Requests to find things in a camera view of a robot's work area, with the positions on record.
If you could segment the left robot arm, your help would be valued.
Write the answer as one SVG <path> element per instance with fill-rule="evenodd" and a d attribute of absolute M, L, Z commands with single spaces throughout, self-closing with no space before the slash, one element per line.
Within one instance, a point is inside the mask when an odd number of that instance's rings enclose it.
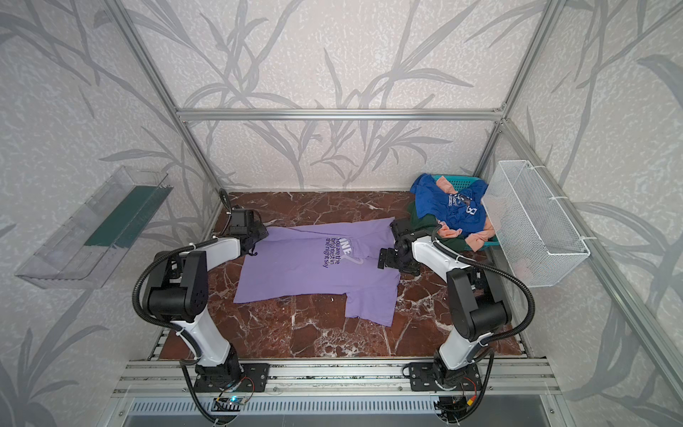
<path fill-rule="evenodd" d="M 133 286 L 135 313 L 145 322 L 176 332 L 193 359 L 180 362 L 190 391 L 199 387 L 233 389 L 245 379 L 238 352 L 219 332 L 208 309 L 209 272 L 245 256 L 268 237 L 261 215 L 233 206 L 227 190 L 219 190 L 228 220 L 208 240 L 155 255 Z"/>

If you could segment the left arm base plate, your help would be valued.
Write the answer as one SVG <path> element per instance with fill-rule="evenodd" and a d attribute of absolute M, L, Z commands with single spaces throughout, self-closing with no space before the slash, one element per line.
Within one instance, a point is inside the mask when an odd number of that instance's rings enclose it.
<path fill-rule="evenodd" d="M 227 365 L 197 366 L 197 379 L 193 384 L 193 390 L 199 393 L 264 392 L 269 370 L 268 363 L 242 363 L 240 368 L 231 368 Z"/>

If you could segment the purple t-shirt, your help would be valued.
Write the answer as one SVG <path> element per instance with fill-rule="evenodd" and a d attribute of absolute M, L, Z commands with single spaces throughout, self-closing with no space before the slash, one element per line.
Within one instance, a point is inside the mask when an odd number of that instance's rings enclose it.
<path fill-rule="evenodd" d="M 384 327 L 393 323 L 400 273 L 380 269 L 382 249 L 394 247 L 394 219 L 270 227 L 245 258 L 236 304 L 286 296 L 345 295 L 345 316 Z"/>

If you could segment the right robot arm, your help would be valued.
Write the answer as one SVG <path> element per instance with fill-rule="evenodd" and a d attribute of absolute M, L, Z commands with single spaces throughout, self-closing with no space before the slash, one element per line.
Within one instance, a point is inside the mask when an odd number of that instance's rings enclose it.
<path fill-rule="evenodd" d="M 412 391 L 471 391 L 487 388 L 478 363 L 494 359 L 490 345 L 520 334 L 535 318 L 535 299 L 520 279 L 492 265 L 458 254 L 438 239 L 437 231 L 411 228 L 408 220 L 391 223 L 392 248 L 382 249 L 378 267 L 418 276 L 427 267 L 446 284 L 453 329 L 432 362 L 411 362 L 404 369 Z M 510 330 L 512 321 L 503 281 L 514 284 L 526 298 L 526 315 Z"/>

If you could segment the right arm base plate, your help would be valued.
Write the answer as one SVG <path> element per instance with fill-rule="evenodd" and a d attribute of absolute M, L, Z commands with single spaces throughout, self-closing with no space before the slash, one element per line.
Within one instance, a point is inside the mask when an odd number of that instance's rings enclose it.
<path fill-rule="evenodd" d="M 482 388 L 482 376 L 475 364 L 459 369 L 447 369 L 437 361 L 411 362 L 402 369 L 403 377 L 410 381 L 411 391 L 465 391 Z"/>

